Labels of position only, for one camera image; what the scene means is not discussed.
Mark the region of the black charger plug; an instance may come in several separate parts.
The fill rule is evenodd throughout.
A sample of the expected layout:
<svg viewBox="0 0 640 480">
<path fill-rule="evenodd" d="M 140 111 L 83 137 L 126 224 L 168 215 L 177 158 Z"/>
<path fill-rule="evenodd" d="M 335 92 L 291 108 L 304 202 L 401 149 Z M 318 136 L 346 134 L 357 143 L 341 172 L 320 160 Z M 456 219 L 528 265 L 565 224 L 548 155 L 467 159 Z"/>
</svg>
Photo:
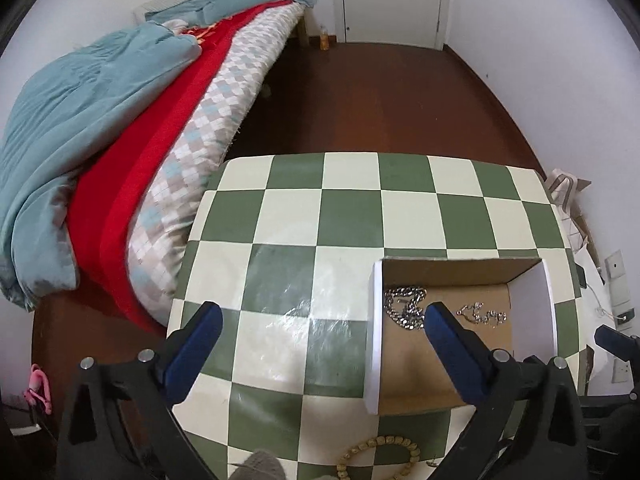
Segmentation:
<svg viewBox="0 0 640 480">
<path fill-rule="evenodd" d="M 629 309 L 616 315 L 616 323 L 618 325 L 629 323 L 634 319 L 635 316 L 636 312 L 634 312 L 634 309 Z"/>
</svg>

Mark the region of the diamond pattern mattress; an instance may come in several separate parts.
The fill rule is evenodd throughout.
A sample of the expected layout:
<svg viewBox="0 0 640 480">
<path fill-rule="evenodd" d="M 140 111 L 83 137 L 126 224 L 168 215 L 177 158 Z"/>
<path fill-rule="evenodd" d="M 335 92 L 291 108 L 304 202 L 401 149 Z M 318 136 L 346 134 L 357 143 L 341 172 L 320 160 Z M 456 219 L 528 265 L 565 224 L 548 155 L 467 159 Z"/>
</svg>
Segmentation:
<svg viewBox="0 0 640 480">
<path fill-rule="evenodd" d="M 231 37 L 231 46 L 191 117 L 155 171 L 127 236 L 134 305 L 168 323 L 186 242 L 210 175 L 224 161 L 265 76 L 304 17 L 292 2 L 263 10 Z"/>
</svg>

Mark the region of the green white checkered tablecloth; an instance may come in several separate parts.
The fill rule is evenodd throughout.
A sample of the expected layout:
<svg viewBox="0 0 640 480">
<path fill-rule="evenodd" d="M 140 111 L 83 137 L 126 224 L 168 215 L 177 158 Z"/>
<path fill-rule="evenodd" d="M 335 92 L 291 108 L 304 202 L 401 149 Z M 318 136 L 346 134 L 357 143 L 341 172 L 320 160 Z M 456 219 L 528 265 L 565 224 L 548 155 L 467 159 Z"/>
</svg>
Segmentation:
<svg viewBox="0 0 640 480">
<path fill-rule="evenodd" d="M 574 257 L 535 171 L 408 154 L 257 156 L 208 179 L 186 245 L 169 325 L 205 301 L 224 329 L 175 415 L 219 478 L 257 450 L 292 479 L 333 474 L 377 436 L 405 437 L 356 454 L 353 479 L 427 477 L 471 416 L 460 404 L 376 416 L 363 400 L 373 271 L 390 257 L 540 259 L 546 333 L 575 377 L 584 367 Z"/>
</svg>

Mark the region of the pink clip object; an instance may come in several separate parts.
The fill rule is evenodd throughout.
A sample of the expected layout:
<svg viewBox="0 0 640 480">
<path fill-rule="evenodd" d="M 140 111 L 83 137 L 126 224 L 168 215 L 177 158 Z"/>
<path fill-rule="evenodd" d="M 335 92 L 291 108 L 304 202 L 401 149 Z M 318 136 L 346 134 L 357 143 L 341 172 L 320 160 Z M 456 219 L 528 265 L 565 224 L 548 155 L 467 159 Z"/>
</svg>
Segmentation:
<svg viewBox="0 0 640 480">
<path fill-rule="evenodd" d="M 49 379 L 37 364 L 32 364 L 30 368 L 28 386 L 23 392 L 23 396 L 30 406 L 40 405 L 47 415 L 52 414 Z"/>
</svg>

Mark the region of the white quilted tote bag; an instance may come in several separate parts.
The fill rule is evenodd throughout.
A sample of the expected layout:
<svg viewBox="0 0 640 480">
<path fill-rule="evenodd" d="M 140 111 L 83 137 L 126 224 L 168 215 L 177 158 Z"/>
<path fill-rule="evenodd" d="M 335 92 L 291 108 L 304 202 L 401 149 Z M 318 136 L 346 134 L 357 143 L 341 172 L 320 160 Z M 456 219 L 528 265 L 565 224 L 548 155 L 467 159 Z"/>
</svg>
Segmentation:
<svg viewBox="0 0 640 480">
<path fill-rule="evenodd" d="M 579 205 L 579 195 L 590 184 L 590 180 L 578 178 L 559 168 L 553 169 L 544 180 L 550 202 L 559 209 L 562 228 L 567 235 L 570 249 L 574 254 L 585 249 L 596 265 L 601 282 L 604 282 L 597 249 L 594 248 L 590 229 Z"/>
</svg>

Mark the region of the red bed sheet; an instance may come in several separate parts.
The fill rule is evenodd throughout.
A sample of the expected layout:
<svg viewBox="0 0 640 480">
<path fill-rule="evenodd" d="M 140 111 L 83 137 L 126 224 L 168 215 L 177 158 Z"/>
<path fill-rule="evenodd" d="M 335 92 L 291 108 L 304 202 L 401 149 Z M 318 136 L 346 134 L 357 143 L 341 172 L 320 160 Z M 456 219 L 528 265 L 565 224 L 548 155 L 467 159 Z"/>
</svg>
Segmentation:
<svg viewBox="0 0 640 480">
<path fill-rule="evenodd" d="M 106 296 L 98 310 L 151 333 L 164 327 L 134 305 L 126 255 L 130 222 L 155 171 L 221 66 L 233 34 L 263 10 L 292 2 L 263 3 L 189 30 L 188 37 L 200 50 L 198 58 L 80 174 L 67 226 L 80 276 Z"/>
</svg>

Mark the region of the teal blue blanket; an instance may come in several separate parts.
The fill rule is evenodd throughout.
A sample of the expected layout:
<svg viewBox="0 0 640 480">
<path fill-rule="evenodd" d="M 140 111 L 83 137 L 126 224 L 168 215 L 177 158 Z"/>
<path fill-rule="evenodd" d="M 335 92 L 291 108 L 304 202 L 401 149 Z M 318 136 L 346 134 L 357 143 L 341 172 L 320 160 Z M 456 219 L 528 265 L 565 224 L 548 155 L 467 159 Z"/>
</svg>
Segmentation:
<svg viewBox="0 0 640 480">
<path fill-rule="evenodd" d="M 81 279 L 67 215 L 80 174 L 200 55 L 191 29 L 280 0 L 151 0 L 140 24 L 26 81 L 1 150 L 1 292 L 32 310 Z M 316 0 L 293 0 L 305 11 Z"/>
</svg>

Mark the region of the small orange bottle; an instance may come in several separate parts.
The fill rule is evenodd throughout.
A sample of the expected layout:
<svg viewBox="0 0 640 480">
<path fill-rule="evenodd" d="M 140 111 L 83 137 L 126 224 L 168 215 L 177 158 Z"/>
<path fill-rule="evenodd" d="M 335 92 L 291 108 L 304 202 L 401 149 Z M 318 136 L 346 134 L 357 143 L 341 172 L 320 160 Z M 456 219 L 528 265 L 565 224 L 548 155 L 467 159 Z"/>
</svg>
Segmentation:
<svg viewBox="0 0 640 480">
<path fill-rule="evenodd" d="M 329 51 L 330 50 L 330 38 L 328 31 L 325 27 L 320 27 L 320 35 L 319 35 L 319 44 L 321 51 Z"/>
</svg>

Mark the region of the white door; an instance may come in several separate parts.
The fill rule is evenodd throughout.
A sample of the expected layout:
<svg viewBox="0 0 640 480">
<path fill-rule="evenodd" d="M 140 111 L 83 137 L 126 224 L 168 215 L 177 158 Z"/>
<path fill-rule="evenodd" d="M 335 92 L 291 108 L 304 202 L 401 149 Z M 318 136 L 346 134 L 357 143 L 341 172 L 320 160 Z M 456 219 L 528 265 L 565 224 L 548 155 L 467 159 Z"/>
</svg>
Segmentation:
<svg viewBox="0 0 640 480">
<path fill-rule="evenodd" d="M 450 0 L 334 0 L 337 40 L 440 50 Z"/>
</svg>

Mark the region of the white wall socket strip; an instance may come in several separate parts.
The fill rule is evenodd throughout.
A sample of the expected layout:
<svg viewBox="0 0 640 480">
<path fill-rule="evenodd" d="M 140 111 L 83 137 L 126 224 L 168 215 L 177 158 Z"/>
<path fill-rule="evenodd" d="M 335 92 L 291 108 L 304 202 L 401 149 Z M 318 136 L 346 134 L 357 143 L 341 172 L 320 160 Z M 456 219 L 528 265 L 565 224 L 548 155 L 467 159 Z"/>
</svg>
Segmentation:
<svg viewBox="0 0 640 480">
<path fill-rule="evenodd" d="M 626 324 L 618 325 L 616 323 L 616 315 L 619 313 L 629 309 L 634 309 L 634 312 L 636 312 L 630 298 L 626 268 L 620 250 L 616 250 L 616 252 L 604 259 L 604 276 L 606 291 L 608 292 L 608 304 L 610 305 L 608 310 L 612 314 L 613 327 L 625 335 L 633 335 L 636 330 L 634 328 L 636 317 Z M 604 377 L 605 385 L 612 393 L 623 393 L 634 385 L 630 365 L 616 358 L 616 356 L 612 356 L 612 354 L 608 355 Z"/>
</svg>

